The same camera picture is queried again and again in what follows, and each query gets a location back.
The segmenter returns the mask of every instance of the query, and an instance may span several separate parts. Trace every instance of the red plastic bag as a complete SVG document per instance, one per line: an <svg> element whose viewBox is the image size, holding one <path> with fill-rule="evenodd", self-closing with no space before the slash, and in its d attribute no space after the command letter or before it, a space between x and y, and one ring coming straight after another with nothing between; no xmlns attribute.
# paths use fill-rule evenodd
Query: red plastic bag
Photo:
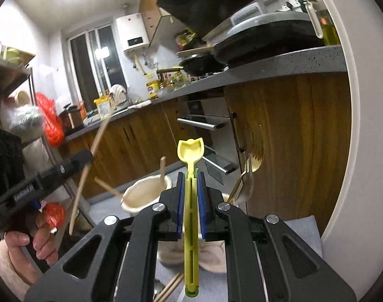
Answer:
<svg viewBox="0 0 383 302"><path fill-rule="evenodd" d="M51 230L55 227L60 228L64 224L66 211L58 203L48 203L43 207L42 212Z"/></svg>
<svg viewBox="0 0 383 302"><path fill-rule="evenodd" d="M62 120L57 116L56 104L41 93L36 93L36 104L44 114L44 132L52 147L60 146L64 141Z"/></svg>

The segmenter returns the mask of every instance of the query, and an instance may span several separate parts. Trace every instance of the gray countertop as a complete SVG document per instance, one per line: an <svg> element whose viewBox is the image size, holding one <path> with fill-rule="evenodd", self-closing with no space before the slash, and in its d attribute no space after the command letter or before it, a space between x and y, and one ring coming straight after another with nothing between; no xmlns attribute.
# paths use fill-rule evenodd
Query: gray countertop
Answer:
<svg viewBox="0 0 383 302"><path fill-rule="evenodd" d="M177 91L153 100L152 104L158 104L173 98L178 98L180 96L220 86L239 84L251 80L299 75L303 73L328 72L347 72L345 57L341 45L301 50L248 63L246 65L229 69L208 78L193 82L178 89ZM119 111L112 116L110 121L120 119L121 117L127 116L134 112L137 112L137 109ZM98 128L100 124L100 121L90 124L84 129L67 136L65 142L69 142L74 138Z"/></svg>

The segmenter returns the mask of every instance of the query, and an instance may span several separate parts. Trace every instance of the white water heater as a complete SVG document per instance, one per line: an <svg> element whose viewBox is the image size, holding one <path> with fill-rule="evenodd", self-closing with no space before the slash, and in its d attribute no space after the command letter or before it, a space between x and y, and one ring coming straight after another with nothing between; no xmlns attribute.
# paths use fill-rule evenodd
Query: white water heater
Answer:
<svg viewBox="0 0 383 302"><path fill-rule="evenodd" d="M117 18L116 26L123 51L136 50L150 44L141 14Z"/></svg>

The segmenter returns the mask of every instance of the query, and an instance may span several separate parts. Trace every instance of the silver screw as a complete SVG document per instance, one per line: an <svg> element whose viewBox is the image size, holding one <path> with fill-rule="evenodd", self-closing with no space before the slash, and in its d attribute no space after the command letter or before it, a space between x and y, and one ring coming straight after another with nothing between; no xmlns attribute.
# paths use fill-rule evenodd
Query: silver screw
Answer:
<svg viewBox="0 0 383 302"><path fill-rule="evenodd" d="M276 215L268 215L267 216L267 221L269 223L276 224L277 222L279 222L279 220L280 220L279 217Z"/></svg>
<svg viewBox="0 0 383 302"><path fill-rule="evenodd" d="M221 211L228 211L230 209L230 204L226 202L221 202L218 205L218 209L220 209Z"/></svg>
<svg viewBox="0 0 383 302"><path fill-rule="evenodd" d="M114 225L117 222L117 218L115 216L107 216L103 221L106 225Z"/></svg>
<svg viewBox="0 0 383 302"><path fill-rule="evenodd" d="M165 209L165 205L161 202L155 203L152 206L152 210L154 210L154 211L162 211L163 209Z"/></svg>

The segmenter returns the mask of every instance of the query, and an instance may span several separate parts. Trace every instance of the yellow spoon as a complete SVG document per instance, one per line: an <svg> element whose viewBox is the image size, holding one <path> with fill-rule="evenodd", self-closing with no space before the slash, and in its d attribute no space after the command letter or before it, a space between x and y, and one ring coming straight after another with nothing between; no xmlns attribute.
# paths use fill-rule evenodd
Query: yellow spoon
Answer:
<svg viewBox="0 0 383 302"><path fill-rule="evenodd" d="M187 163L187 179L185 181L185 293L188 297L196 297L199 288L198 274L198 201L197 178L194 176L194 164L204 155L202 138L179 141L177 155Z"/></svg>

